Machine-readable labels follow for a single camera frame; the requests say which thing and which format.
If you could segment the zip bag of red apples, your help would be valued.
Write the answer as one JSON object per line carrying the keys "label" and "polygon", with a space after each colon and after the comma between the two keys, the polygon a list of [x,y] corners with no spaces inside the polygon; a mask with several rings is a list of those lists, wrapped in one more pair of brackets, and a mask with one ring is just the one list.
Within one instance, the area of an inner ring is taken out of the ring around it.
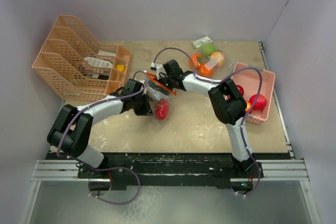
{"label": "zip bag of red apples", "polygon": [[152,110],[150,119],[146,120],[148,128],[152,132],[159,132],[165,126],[170,117],[170,98],[176,93],[169,91],[167,86],[162,85],[156,79],[156,75],[145,71],[149,78],[146,94],[149,98],[149,105]]}

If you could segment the zip bag of mixed fruit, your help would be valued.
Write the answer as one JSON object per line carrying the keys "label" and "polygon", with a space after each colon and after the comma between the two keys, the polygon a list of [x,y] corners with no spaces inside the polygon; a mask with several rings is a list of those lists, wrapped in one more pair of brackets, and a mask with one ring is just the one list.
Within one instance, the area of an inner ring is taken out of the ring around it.
{"label": "zip bag of mixed fruit", "polygon": [[235,66],[234,60],[211,41],[199,44],[188,62],[191,70],[210,79],[226,77]]}

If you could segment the red fake apple two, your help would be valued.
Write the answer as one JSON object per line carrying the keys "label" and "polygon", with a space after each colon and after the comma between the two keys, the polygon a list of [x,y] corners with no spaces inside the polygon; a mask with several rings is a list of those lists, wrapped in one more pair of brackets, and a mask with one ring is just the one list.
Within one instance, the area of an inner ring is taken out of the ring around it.
{"label": "red fake apple two", "polygon": [[237,85],[236,87],[237,87],[239,93],[241,94],[241,96],[243,97],[244,93],[245,93],[244,88],[241,85]]}

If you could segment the red fake apple three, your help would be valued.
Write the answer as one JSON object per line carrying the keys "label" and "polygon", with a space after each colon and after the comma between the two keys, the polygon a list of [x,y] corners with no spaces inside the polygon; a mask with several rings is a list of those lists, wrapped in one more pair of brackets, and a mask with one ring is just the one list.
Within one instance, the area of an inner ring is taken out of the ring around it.
{"label": "red fake apple three", "polygon": [[246,108],[245,108],[245,112],[248,112],[251,108],[251,103],[249,101],[246,101]]}

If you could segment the red fake apple one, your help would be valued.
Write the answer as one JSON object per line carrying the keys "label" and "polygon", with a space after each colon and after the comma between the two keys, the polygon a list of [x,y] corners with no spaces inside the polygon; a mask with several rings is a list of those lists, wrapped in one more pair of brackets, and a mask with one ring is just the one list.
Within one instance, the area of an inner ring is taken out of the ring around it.
{"label": "red fake apple one", "polygon": [[262,111],[267,105],[267,99],[262,94],[252,95],[249,99],[249,102],[251,104],[255,103],[255,105],[253,106],[253,110],[256,110],[256,111]]}

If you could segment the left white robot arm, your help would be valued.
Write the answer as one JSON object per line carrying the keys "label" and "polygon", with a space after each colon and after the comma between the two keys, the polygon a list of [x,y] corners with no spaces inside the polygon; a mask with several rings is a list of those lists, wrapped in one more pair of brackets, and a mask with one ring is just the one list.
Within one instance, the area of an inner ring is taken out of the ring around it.
{"label": "left white robot arm", "polygon": [[146,88],[149,81],[129,79],[119,91],[102,100],[83,106],[64,105],[56,117],[48,135],[47,142],[61,152],[87,164],[90,173],[96,178],[108,172],[107,158],[89,144],[91,128],[111,116],[133,110],[136,115],[150,115]]}

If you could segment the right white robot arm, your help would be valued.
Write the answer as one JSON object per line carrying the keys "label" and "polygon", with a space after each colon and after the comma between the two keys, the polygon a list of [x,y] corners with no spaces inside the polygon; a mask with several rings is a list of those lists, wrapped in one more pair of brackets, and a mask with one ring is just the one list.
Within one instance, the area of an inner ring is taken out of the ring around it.
{"label": "right white robot arm", "polygon": [[209,97],[217,119],[227,128],[232,146],[234,173],[238,177],[250,174],[256,161],[249,145],[245,124],[247,103],[234,81],[231,78],[224,81],[200,78],[192,71],[184,72],[176,60],[170,60],[163,65],[153,62],[151,69],[156,71],[158,83],[170,91],[193,91]]}

